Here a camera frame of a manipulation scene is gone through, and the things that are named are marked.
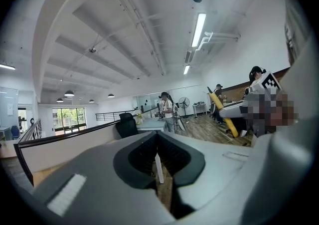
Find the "white shirt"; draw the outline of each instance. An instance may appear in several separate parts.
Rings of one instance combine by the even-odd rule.
[[[166,118],[172,118],[173,117],[173,104],[172,102],[168,99],[167,101],[162,100],[162,105],[163,109],[167,111],[169,108],[171,108],[171,113],[165,113]]]

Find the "standing fan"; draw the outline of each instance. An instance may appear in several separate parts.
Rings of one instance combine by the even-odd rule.
[[[185,112],[185,116],[184,118],[188,118],[188,116],[186,115],[186,108],[189,106],[190,101],[187,97],[182,97],[180,98],[180,100],[178,101],[178,104],[181,108],[184,108],[184,112]]]

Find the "blue chair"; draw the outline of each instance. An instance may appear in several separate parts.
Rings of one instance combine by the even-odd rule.
[[[16,125],[11,127],[12,138],[17,139],[20,136],[20,130]]]

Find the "ceiling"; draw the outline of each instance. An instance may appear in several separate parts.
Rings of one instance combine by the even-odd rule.
[[[138,77],[183,74],[198,14],[207,14],[200,40],[205,31],[239,34],[236,27],[251,1],[84,0],[63,15],[42,91],[72,89],[90,99]],[[194,56],[189,72],[200,72],[224,45]]]

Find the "black cap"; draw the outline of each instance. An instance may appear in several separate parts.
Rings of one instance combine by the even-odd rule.
[[[162,92],[160,97],[162,98],[164,95],[167,96],[167,97],[169,96],[169,94],[167,92]]]
[[[254,73],[256,73],[256,72],[261,72],[262,73],[263,71],[261,70],[261,68],[259,66],[254,66],[251,69],[250,73],[254,75]]]

